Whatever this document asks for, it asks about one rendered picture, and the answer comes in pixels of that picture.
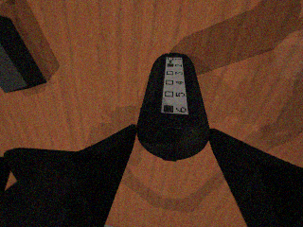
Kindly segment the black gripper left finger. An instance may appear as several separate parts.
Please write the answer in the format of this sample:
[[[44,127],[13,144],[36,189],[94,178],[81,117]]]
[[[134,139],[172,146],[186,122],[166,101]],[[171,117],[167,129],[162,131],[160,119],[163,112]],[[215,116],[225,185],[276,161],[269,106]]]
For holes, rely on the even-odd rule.
[[[134,147],[136,125],[84,148],[13,148],[4,153],[15,179],[71,183],[88,227],[104,227]]]

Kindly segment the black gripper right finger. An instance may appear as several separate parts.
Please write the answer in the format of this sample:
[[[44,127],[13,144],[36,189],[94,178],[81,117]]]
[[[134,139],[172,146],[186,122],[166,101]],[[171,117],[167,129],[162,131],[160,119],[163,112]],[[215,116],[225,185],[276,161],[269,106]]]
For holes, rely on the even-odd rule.
[[[209,143],[248,227],[303,227],[303,167],[216,129]]]

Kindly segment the dark grey box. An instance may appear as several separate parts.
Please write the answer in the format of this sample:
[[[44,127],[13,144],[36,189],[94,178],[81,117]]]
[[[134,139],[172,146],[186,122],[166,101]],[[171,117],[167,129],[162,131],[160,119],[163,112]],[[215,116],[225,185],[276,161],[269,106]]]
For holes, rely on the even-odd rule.
[[[0,16],[0,87],[5,93],[46,83],[10,18]]]

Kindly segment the dark grey switch panel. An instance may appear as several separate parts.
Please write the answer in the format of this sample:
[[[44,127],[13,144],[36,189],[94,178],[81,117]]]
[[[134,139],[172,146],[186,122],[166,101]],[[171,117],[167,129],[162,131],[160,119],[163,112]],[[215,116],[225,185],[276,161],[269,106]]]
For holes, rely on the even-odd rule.
[[[153,64],[136,125],[140,144],[165,161],[183,160],[207,144],[210,128],[192,60],[165,53]]]

